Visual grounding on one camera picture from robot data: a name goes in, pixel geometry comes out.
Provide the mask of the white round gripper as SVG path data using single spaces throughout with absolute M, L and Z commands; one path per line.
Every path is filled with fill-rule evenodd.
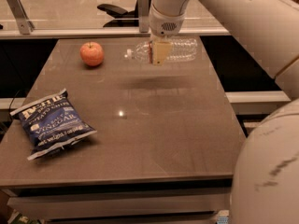
M 158 6 L 152 4 L 149 9 L 149 28 L 152 36 L 171 37 L 179 33 L 185 13 L 178 7 Z M 166 61 L 172 44 L 169 41 L 154 40 L 152 42 L 152 63 L 163 65 Z

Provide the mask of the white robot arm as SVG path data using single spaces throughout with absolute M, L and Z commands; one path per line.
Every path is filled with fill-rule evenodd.
M 298 224 L 299 12 L 292 0 L 198 0 L 229 32 L 204 46 L 228 91 L 284 91 L 290 102 L 264 118 L 235 165 L 229 224 Z M 189 0 L 151 0 L 156 36 L 176 35 Z

